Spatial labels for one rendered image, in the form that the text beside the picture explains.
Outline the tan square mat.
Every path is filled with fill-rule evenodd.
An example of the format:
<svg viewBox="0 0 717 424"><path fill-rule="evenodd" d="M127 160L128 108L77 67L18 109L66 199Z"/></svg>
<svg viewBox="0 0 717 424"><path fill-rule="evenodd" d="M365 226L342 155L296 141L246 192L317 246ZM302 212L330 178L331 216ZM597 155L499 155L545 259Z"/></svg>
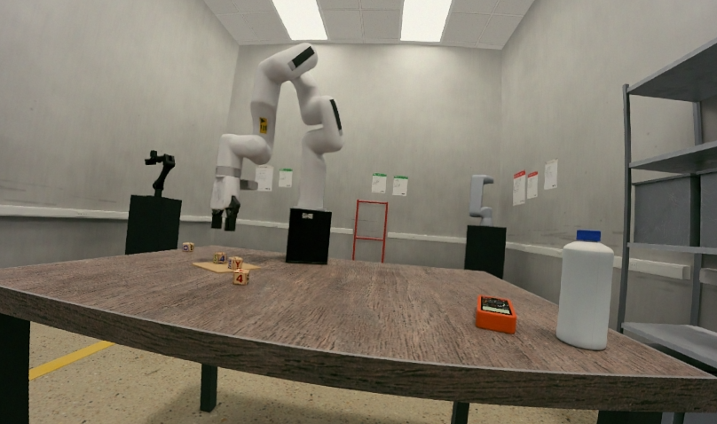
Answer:
<svg viewBox="0 0 717 424"><path fill-rule="evenodd" d="M213 271L213 272L218 273L218 274L236 271L236 270L232 270L232 269L227 268L227 267L228 267L228 261L227 261L227 263L214 263L214 262L210 262L210 263L192 263L192 265L193 265L193 266L196 266L196 267L199 267L199 268L202 268L202 269L204 269L204 270ZM255 266L255 265L251 265L251 264L247 264L247 263L242 263L242 269L243 269L243 270L256 270L256 269L261 269L261 267L258 267L258 266Z"/></svg>

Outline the white bottle with blue cap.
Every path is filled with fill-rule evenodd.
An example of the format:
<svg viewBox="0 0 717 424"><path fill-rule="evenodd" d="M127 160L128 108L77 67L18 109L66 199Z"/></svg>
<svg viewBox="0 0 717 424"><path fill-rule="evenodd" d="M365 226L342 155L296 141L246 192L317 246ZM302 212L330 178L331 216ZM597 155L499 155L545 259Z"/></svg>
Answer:
<svg viewBox="0 0 717 424"><path fill-rule="evenodd" d="M603 350L611 304L614 252L598 243L600 231L577 230L563 247L556 337L571 346Z"/></svg>

